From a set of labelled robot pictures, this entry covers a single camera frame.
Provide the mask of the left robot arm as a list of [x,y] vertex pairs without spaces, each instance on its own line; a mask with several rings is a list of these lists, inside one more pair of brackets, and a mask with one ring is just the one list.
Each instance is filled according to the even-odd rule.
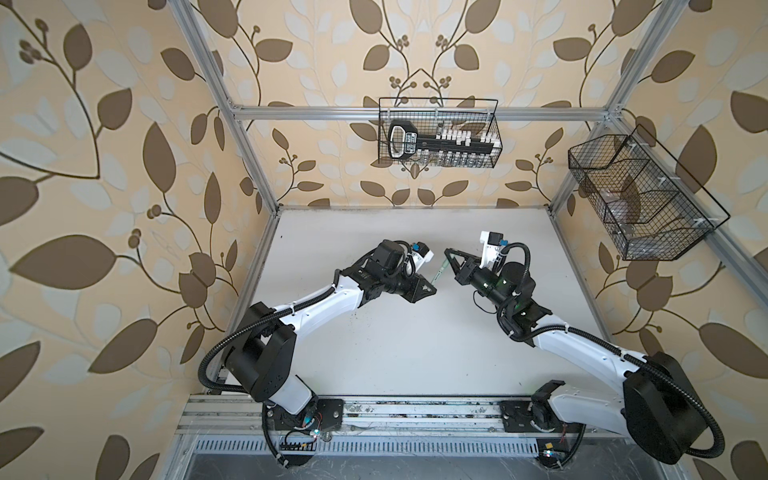
[[437,293],[419,273],[433,251],[423,242],[383,240],[332,283],[302,299],[269,308],[258,302],[246,312],[239,335],[223,349],[223,364],[235,386],[256,402],[272,403],[303,415],[315,394],[292,372],[298,344],[331,320],[351,313],[383,294],[414,304]]

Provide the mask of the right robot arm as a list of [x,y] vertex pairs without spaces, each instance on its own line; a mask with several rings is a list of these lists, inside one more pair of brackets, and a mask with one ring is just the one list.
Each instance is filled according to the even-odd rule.
[[712,459],[723,454],[724,433],[676,359],[614,345],[568,324],[533,299],[531,254],[525,244],[499,248],[491,262],[452,248],[445,256],[455,280],[493,304],[508,339],[555,354],[611,390],[589,396],[552,380],[531,397],[550,415],[627,436],[669,465],[684,455]]

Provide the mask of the green pen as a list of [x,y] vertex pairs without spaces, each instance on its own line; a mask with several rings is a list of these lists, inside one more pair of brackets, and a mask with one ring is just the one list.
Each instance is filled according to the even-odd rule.
[[432,283],[433,285],[436,285],[436,284],[437,284],[438,280],[440,279],[440,277],[442,276],[442,274],[445,272],[445,270],[446,270],[447,268],[448,268],[448,264],[444,262],[444,263],[443,263],[443,264],[440,266],[440,268],[438,269],[438,271],[435,273],[434,277],[433,277],[433,278],[432,278],[432,280],[431,280],[431,283]]

